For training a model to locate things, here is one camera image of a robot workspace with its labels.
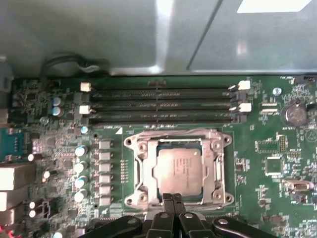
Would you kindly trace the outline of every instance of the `cable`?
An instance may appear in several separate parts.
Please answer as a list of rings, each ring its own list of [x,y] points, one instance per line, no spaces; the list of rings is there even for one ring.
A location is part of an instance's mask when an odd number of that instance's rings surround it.
[[[88,60],[81,55],[73,54],[67,56],[59,56],[53,59],[49,59],[43,63],[40,70],[40,82],[42,82],[42,88],[47,87],[47,71],[54,65],[66,62],[75,62],[77,63],[78,68],[84,73],[92,73],[101,70],[101,67],[97,60]]]

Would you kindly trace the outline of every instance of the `black cable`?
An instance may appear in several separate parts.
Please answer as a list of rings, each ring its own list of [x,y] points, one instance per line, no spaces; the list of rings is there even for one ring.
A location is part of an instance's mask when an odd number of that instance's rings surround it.
[[[80,55],[68,55],[68,56],[59,56],[53,59],[49,59],[43,63],[40,70],[40,82],[42,82],[42,88],[45,89],[47,86],[47,71],[54,65],[66,62],[76,62],[81,67],[86,67],[89,65],[89,61]]]

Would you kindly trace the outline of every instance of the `surface mount component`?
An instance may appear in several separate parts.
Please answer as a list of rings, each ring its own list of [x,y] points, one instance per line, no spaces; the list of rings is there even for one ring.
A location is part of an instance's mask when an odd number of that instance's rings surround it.
[[[181,193],[187,205],[217,209],[231,204],[225,191],[224,147],[232,137],[216,129],[145,131],[124,140],[134,151],[134,193],[129,207],[148,210],[161,205],[163,193]]]
[[[284,185],[291,191],[305,192],[313,190],[314,183],[306,180],[283,179]]]
[[[24,186],[10,191],[0,191],[0,211],[10,209],[28,199],[28,188]]]
[[[33,183],[34,163],[0,164],[0,191],[14,190]]]
[[[112,197],[108,195],[102,195],[99,198],[99,205],[100,206],[109,206],[111,204]]]
[[[23,219],[24,205],[20,204],[16,207],[0,212],[0,224],[12,225]]]
[[[101,140],[99,141],[99,149],[100,150],[107,150],[112,147],[112,141],[111,140]]]

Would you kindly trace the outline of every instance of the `capacitor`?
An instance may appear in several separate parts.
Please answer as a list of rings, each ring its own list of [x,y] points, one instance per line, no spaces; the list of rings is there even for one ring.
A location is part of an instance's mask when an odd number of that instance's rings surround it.
[[[43,159],[42,154],[29,154],[28,155],[28,161],[32,162],[34,160],[41,160]]]
[[[54,97],[53,98],[53,106],[63,106],[63,100],[60,97]]]
[[[64,114],[64,109],[61,109],[60,107],[53,107],[52,108],[52,115],[56,117],[60,117]]]
[[[82,188],[88,181],[86,176],[80,176],[78,179],[75,180],[75,187]]]
[[[50,121],[50,119],[48,117],[41,117],[40,118],[40,124],[42,124],[42,125],[48,124],[49,121]]]
[[[76,149],[75,149],[75,155],[78,156],[78,157],[81,157],[83,156],[84,154],[86,154],[88,151],[88,148],[86,145],[81,145],[81,146],[78,146]]]
[[[74,200],[75,202],[81,202],[84,200],[85,197],[87,197],[88,191],[85,189],[79,190],[79,192],[75,193]]]
[[[42,212],[43,212],[43,208],[37,207],[34,210],[31,210],[29,212],[29,217],[31,217],[31,218],[36,217],[36,216],[40,215]]]
[[[65,237],[66,237],[66,229],[65,228],[58,229],[53,235],[53,238],[65,238]]]
[[[48,179],[48,178],[50,178],[52,176],[55,176],[55,175],[57,175],[57,171],[56,170],[45,171],[43,173],[43,178]]]
[[[82,133],[82,134],[87,134],[88,133],[88,127],[87,126],[82,126],[81,128],[80,128],[80,132]]]
[[[74,171],[80,174],[87,168],[88,168],[88,163],[86,161],[81,161],[74,166]]]
[[[44,199],[40,198],[40,199],[38,199],[38,200],[36,200],[36,201],[30,202],[29,208],[30,208],[30,209],[34,209],[34,208],[36,208],[36,207],[39,207],[39,206],[42,205],[43,201],[44,201]]]

